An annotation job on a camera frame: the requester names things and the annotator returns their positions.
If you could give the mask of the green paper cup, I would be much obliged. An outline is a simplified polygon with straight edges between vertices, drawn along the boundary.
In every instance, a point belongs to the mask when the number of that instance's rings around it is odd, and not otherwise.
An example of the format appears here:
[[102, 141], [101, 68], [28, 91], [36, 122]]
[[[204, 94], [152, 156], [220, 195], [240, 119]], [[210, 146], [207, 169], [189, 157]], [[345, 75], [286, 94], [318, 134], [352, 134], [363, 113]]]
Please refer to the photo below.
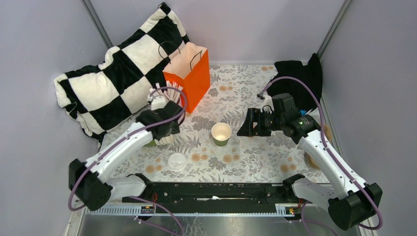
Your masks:
[[219, 147], [223, 147], [228, 143], [232, 135], [232, 129], [228, 124], [219, 122], [211, 128], [211, 135], [214, 138], [214, 143]]

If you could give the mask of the white plastic cup lid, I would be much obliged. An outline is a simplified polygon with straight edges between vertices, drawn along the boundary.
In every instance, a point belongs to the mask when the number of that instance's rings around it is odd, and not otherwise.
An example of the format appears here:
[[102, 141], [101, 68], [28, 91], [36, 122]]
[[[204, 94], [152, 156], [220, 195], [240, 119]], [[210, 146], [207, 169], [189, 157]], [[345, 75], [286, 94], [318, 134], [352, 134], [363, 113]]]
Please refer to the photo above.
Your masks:
[[168, 158], [168, 167], [175, 172], [179, 172], [186, 167], [187, 161], [183, 154], [174, 153]]

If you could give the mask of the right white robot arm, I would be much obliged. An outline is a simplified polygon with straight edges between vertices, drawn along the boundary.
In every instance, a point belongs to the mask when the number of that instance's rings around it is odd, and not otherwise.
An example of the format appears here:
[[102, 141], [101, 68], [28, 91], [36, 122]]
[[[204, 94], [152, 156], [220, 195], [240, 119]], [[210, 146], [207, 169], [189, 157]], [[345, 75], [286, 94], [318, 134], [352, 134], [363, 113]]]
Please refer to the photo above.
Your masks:
[[249, 108], [237, 135], [269, 137], [273, 131], [282, 131], [315, 160], [331, 184], [324, 187], [301, 174], [294, 175], [283, 181], [284, 200], [293, 203], [300, 198], [316, 204], [345, 231], [377, 213], [383, 193], [380, 186], [368, 184], [348, 166], [322, 135], [316, 120], [301, 114], [290, 94], [275, 95], [267, 107], [268, 111]]

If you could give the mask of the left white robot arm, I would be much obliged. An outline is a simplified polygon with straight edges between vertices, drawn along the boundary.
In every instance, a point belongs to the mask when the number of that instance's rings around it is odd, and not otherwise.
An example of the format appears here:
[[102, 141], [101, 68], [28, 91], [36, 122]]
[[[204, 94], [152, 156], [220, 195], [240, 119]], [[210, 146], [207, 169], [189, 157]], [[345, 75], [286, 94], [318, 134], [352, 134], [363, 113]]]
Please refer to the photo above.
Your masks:
[[74, 159], [69, 164], [68, 187], [71, 191], [68, 207], [73, 207], [73, 197], [77, 197], [83, 206], [98, 210], [109, 200], [135, 196], [140, 202], [147, 202], [152, 197], [152, 188], [140, 174], [112, 178], [112, 173], [129, 156], [153, 140], [160, 140], [179, 133], [178, 119], [185, 109], [173, 101], [163, 108], [141, 112], [136, 122], [96, 155], [80, 161]]

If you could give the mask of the stack of green cups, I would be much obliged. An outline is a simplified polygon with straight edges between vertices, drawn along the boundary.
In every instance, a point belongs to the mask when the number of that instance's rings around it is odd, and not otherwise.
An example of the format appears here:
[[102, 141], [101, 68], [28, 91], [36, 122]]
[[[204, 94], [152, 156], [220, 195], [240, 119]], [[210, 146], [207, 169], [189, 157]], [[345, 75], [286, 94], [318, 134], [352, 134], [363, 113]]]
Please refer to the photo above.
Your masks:
[[155, 140], [152, 140], [151, 142], [149, 142], [145, 145], [145, 147], [155, 147], [155, 146], [157, 146]]

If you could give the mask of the stack of white lids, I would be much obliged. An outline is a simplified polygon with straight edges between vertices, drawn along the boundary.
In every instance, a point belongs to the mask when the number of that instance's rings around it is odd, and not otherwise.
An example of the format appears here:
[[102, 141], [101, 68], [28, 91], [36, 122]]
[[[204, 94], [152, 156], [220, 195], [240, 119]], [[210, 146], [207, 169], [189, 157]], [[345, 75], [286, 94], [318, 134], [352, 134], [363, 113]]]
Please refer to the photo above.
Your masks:
[[160, 140], [154, 139], [154, 142], [157, 146], [171, 145], [174, 143], [174, 135], [162, 137]]

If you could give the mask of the pink straw holder cup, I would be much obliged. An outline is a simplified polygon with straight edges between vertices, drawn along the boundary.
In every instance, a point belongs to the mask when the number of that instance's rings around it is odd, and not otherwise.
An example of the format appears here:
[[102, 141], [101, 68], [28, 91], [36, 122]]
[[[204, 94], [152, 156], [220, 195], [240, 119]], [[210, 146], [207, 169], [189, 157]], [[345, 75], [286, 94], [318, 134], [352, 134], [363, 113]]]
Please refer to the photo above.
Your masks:
[[166, 81], [166, 87], [172, 87], [174, 89], [161, 88], [160, 83], [155, 84], [157, 89], [151, 88], [149, 90], [148, 102], [152, 111], [162, 109], [169, 101], [181, 102], [181, 94], [177, 90], [182, 90], [183, 87], [177, 82]]

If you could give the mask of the floral tablecloth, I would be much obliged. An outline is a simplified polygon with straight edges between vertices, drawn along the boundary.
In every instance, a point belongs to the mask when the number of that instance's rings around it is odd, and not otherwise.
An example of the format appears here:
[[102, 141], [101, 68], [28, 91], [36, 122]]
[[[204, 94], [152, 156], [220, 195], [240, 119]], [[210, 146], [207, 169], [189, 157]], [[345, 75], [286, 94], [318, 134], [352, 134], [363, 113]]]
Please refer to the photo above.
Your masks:
[[[172, 145], [143, 147], [112, 173], [125, 177], [142, 173], [152, 181], [273, 182], [303, 174], [316, 183], [328, 179], [308, 165], [304, 152], [281, 132], [270, 137], [239, 137], [246, 110], [259, 108], [257, 93], [276, 75], [271, 65], [213, 65], [211, 86], [196, 109], [186, 114]], [[228, 143], [214, 143], [211, 128], [219, 122], [232, 129]], [[186, 167], [172, 171], [168, 158], [185, 156]]]

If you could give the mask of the black white checkered pillow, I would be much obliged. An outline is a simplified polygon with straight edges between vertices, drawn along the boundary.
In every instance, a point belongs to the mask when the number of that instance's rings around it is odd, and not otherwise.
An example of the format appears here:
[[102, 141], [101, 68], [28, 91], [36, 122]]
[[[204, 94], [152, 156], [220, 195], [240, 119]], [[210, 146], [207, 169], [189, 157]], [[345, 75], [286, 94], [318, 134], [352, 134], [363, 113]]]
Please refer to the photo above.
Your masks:
[[58, 105], [82, 131], [101, 142], [147, 105], [150, 89], [165, 86], [163, 69], [189, 41], [179, 17], [166, 4], [99, 65], [87, 65], [54, 79]]

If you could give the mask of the orange paper bag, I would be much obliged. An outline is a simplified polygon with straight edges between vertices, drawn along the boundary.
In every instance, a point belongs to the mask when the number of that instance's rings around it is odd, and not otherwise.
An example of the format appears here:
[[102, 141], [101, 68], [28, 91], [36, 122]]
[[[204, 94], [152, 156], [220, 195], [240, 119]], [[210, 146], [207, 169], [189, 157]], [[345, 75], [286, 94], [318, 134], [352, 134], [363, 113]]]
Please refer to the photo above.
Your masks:
[[166, 81], [182, 87], [192, 113], [210, 88], [209, 52], [202, 46], [187, 42], [163, 69]]

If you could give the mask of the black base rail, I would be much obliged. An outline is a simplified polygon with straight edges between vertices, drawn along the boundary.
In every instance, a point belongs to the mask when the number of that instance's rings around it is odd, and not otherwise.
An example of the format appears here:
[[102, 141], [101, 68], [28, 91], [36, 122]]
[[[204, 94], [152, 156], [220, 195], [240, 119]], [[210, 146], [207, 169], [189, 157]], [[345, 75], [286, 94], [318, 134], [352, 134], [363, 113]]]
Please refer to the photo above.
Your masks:
[[180, 213], [275, 213], [276, 204], [305, 202], [281, 183], [153, 182], [140, 198]]

